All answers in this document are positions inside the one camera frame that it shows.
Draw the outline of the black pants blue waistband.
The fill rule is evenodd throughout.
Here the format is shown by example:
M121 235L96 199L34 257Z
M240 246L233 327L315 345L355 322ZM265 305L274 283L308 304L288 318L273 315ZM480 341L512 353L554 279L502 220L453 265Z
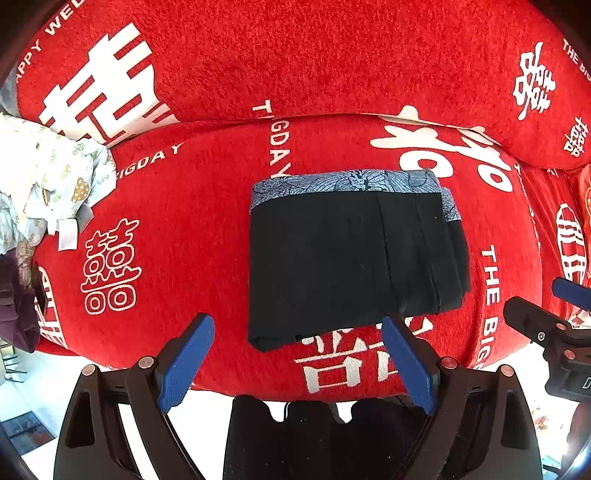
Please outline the black pants blue waistband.
M469 251L451 191L428 170L349 170L252 188L249 343L259 351L388 315L458 309Z

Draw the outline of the dark purple garment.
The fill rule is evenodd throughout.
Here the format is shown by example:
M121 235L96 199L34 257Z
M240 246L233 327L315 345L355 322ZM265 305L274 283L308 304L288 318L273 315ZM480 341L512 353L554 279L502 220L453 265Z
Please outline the dark purple garment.
M28 353L36 350L40 340L35 299L35 291L20 283L15 255L2 255L0 337Z

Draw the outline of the light floral patterned clothes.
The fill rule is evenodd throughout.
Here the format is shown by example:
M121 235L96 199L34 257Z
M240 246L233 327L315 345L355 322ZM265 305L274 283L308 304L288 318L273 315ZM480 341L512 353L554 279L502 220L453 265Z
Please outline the light floral patterned clothes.
M92 207L116 187L111 152L92 139L71 140L50 128L1 115L1 252L58 236L75 250Z

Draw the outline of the grey knitted cloth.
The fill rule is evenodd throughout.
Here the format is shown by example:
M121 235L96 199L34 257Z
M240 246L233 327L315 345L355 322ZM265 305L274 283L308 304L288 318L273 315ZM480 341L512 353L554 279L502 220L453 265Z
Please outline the grey knitted cloth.
M0 109L2 113L13 117L20 117L17 105L16 75L11 72L0 90Z

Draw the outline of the red pillow white characters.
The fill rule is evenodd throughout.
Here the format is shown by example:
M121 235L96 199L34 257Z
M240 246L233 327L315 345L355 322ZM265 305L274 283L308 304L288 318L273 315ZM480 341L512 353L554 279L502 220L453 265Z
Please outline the red pillow white characters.
M111 145L412 107L540 168L590 161L590 70L528 1L61 1L12 78L23 117Z

